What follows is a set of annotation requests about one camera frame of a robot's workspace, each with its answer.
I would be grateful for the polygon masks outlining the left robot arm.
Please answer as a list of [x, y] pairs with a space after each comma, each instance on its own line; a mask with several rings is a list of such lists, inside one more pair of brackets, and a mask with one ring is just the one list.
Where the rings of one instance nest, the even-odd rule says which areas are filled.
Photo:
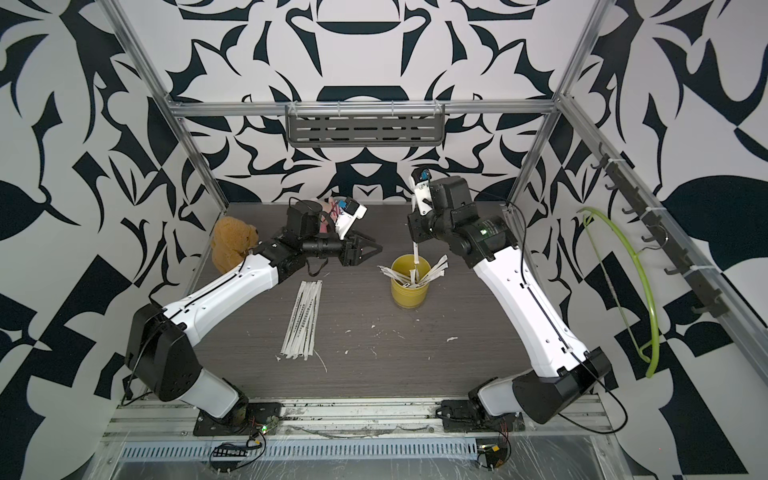
[[133, 316], [125, 354], [131, 379], [163, 402], [182, 401], [226, 428], [248, 421], [248, 397], [206, 370], [195, 346], [254, 297], [306, 267], [309, 259], [337, 259], [357, 266], [382, 251], [374, 238], [353, 229], [367, 209], [352, 198], [332, 215], [320, 203], [297, 200], [272, 238], [246, 250], [242, 261], [198, 291], [161, 306], [151, 302]]

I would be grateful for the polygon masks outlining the white straw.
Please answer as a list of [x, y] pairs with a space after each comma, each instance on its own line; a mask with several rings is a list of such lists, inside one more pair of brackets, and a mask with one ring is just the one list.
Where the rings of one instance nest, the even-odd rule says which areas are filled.
[[312, 339], [312, 335], [315, 329], [315, 323], [316, 323], [316, 316], [317, 316], [317, 297], [321, 291], [322, 288], [322, 282], [317, 281], [312, 283], [310, 296], [309, 296], [309, 303], [307, 308], [307, 322], [306, 327], [304, 331], [304, 342], [302, 347], [302, 357], [304, 360], [307, 360], [308, 357], [311, 355], [312, 345], [314, 340]]
[[295, 351], [295, 356], [294, 357], [301, 356], [302, 355], [302, 351], [303, 351], [304, 337], [306, 335], [307, 323], [309, 322], [308, 317], [309, 317], [309, 311], [310, 311], [310, 303], [311, 303], [311, 298], [312, 298], [312, 295], [313, 295], [314, 289], [315, 289], [314, 283], [313, 282], [310, 282], [310, 283], [312, 284], [311, 297], [310, 297], [310, 301], [309, 301], [308, 307], [306, 308], [305, 315], [303, 317], [302, 330], [301, 330], [301, 333], [299, 334], [299, 337], [298, 337], [298, 341], [297, 341], [296, 351]]
[[294, 330], [292, 332], [292, 338], [288, 346], [288, 355], [290, 357], [295, 356], [296, 345], [297, 345], [299, 334], [301, 333], [301, 330], [302, 330], [303, 317], [305, 315], [306, 308], [308, 307], [308, 304], [310, 301], [311, 291], [312, 291], [312, 284], [310, 282], [306, 282], [306, 289], [304, 291], [303, 303], [298, 312], [298, 317], [294, 325]]
[[296, 302], [292, 310], [292, 315], [289, 322], [289, 328], [286, 332], [286, 339], [283, 345], [282, 353], [286, 357], [290, 356], [292, 353], [292, 344], [296, 336], [296, 332], [299, 329], [301, 317], [303, 315], [302, 311], [306, 303], [307, 290], [308, 290], [307, 282], [302, 281], [299, 291], [297, 293]]
[[314, 284], [315, 289], [311, 298], [310, 317], [309, 317], [309, 323], [307, 327], [307, 336], [306, 336], [307, 342], [306, 342], [306, 349], [305, 349], [305, 355], [304, 355], [305, 360], [307, 360], [310, 356], [314, 355], [316, 325], [317, 325], [317, 317], [319, 313], [319, 303], [320, 303], [321, 294], [322, 294], [322, 285], [323, 285], [323, 282], [321, 280], [317, 281]]
[[413, 267], [410, 270], [410, 280], [411, 284], [415, 285], [419, 280], [419, 272], [418, 272], [418, 265], [419, 265], [419, 251], [418, 251], [418, 244], [414, 242], [412, 244], [412, 263]]
[[306, 293], [306, 302], [304, 304], [304, 310], [302, 313], [302, 323], [300, 325], [301, 331], [297, 333], [297, 354], [306, 359], [309, 356], [310, 344], [311, 344], [311, 332], [313, 331], [313, 322], [315, 319], [315, 303], [319, 290], [317, 282], [311, 282], [308, 285]]
[[303, 303], [303, 296], [304, 296], [305, 289], [306, 289], [306, 281], [302, 281], [301, 284], [300, 284], [299, 290], [297, 292], [297, 295], [296, 295], [296, 299], [295, 299], [295, 302], [294, 302], [294, 305], [293, 305], [293, 308], [292, 308], [292, 311], [291, 311], [289, 323], [288, 323], [288, 326], [287, 326], [287, 329], [286, 329], [285, 337], [284, 337], [284, 340], [283, 340], [283, 343], [282, 343], [282, 346], [281, 346], [280, 353], [283, 354], [283, 355], [287, 354], [287, 348], [288, 348], [290, 340], [292, 338], [292, 332], [293, 332], [294, 325], [295, 325], [295, 322], [296, 322], [297, 317], [298, 317], [298, 312], [299, 312], [300, 307], [301, 307], [301, 305]]

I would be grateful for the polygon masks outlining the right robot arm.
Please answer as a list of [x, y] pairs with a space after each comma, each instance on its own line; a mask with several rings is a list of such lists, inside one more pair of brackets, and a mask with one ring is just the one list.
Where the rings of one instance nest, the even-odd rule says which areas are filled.
[[432, 179], [422, 168], [411, 183], [412, 240], [442, 241], [465, 261], [500, 304], [530, 360], [529, 371], [492, 379], [470, 392], [477, 415], [521, 412], [538, 424], [549, 422], [600, 384], [612, 369], [610, 360], [565, 324], [526, 263], [523, 238], [503, 217], [481, 216], [465, 179]]

